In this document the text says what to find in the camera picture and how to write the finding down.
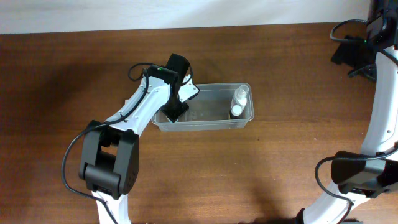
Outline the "dark bottle white cap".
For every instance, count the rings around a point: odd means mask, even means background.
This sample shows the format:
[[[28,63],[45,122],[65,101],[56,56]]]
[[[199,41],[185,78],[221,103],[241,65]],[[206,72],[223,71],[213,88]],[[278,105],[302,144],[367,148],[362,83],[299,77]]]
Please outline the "dark bottle white cap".
[[[231,110],[229,111],[229,118],[230,119],[240,119],[240,116],[243,112],[243,109],[239,105],[234,105],[231,107]]]

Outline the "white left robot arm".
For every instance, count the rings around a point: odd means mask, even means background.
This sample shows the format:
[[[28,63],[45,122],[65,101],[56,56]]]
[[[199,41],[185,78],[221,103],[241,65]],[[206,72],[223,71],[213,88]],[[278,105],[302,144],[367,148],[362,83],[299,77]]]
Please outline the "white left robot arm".
[[[100,223],[129,223],[128,193],[139,172],[139,138],[158,112],[174,123],[199,93],[192,68],[172,54],[164,66],[145,63],[141,84],[105,122],[91,121],[84,135],[79,178],[95,197]]]

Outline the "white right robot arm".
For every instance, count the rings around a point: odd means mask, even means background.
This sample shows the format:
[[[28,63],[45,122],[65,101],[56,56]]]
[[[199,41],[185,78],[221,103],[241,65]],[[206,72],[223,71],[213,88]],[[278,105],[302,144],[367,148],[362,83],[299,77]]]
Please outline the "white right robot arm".
[[[315,172],[331,162],[331,183],[317,182],[323,194],[295,223],[343,223],[357,206],[397,190],[397,1],[371,1],[364,23],[366,39],[339,39],[376,53],[376,91],[361,152],[339,151],[317,163]]]

